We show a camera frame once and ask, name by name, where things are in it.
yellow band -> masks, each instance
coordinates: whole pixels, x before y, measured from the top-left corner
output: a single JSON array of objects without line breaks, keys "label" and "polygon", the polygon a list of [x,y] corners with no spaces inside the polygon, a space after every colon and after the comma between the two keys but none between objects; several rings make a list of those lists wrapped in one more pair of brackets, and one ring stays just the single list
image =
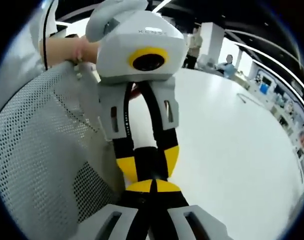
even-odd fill
[{"label": "yellow band", "polygon": [[124,175],[132,182],[137,182],[135,158],[133,156],[116,159],[117,165]]},{"label": "yellow band", "polygon": [[133,66],[134,61],[144,55],[148,55],[148,54],[157,54],[159,56],[162,56],[164,59],[164,64],[166,63],[166,61],[168,60],[168,54],[167,52],[159,47],[145,47],[145,48],[141,48],[136,50],[129,58],[128,58],[128,63],[130,64],[130,66],[132,68],[135,68]]},{"label": "yellow band", "polygon": [[126,190],[131,192],[149,193],[151,190],[152,180],[145,180],[133,183]]}]

monitor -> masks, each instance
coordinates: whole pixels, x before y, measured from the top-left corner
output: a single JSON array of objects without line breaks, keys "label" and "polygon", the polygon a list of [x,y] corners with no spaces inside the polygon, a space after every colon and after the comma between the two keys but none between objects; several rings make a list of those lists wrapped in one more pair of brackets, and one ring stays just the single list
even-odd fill
[{"label": "monitor", "polygon": [[277,85],[274,92],[283,96],[285,91],[279,85]]},{"label": "monitor", "polygon": [[263,83],[265,83],[265,84],[267,84],[268,86],[270,86],[271,84],[272,84],[272,81],[271,80],[269,80],[267,77],[263,77],[263,79],[262,79],[262,82]]}]

white tabletop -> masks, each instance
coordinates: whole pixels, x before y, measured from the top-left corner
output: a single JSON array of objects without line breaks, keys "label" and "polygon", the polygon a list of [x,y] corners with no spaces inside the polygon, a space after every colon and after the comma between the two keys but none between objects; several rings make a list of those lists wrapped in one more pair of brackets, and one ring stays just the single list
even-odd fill
[{"label": "white tabletop", "polygon": [[[231,80],[181,69],[175,93],[180,155],[170,181],[234,240],[276,239],[303,191],[286,132],[268,110],[243,103],[237,93],[255,97]],[[143,97],[129,111],[135,146],[155,146]]]}]

white wall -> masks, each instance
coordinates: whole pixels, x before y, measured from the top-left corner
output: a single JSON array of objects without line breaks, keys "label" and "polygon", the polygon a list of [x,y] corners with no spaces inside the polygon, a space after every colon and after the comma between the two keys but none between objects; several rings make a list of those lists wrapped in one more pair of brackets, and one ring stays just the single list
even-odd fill
[{"label": "white wall", "polygon": [[219,63],[219,54],[222,48],[225,30],[212,22],[203,22],[201,26],[201,37],[203,39],[200,54],[211,58]]},{"label": "white wall", "polygon": [[53,37],[57,38],[63,38],[70,34],[77,34],[79,37],[85,35],[85,29],[89,18],[82,19],[80,21],[72,23],[69,27],[64,29],[63,31],[60,31],[53,35]]},{"label": "white wall", "polygon": [[225,63],[227,55],[230,54],[233,56],[233,64],[235,65],[239,52],[240,48],[225,37],[218,57],[218,63]]},{"label": "white wall", "polygon": [[258,65],[255,63],[252,63],[250,73],[248,74],[248,78],[250,80],[252,80],[256,77],[258,69],[259,69]]},{"label": "white wall", "polygon": [[241,61],[238,66],[238,71],[243,71],[245,76],[249,76],[253,64],[253,59],[246,53],[242,52]]}]

yellow camera ring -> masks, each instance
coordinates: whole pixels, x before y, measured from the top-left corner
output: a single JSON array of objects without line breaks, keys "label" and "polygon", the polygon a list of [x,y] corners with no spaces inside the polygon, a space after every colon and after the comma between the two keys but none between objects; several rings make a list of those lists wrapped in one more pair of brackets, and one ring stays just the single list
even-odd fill
[{"label": "yellow camera ring", "polygon": [[145,47],[136,50],[129,58],[130,66],[139,71],[152,71],[160,68],[168,60],[167,52],[159,47]]}]

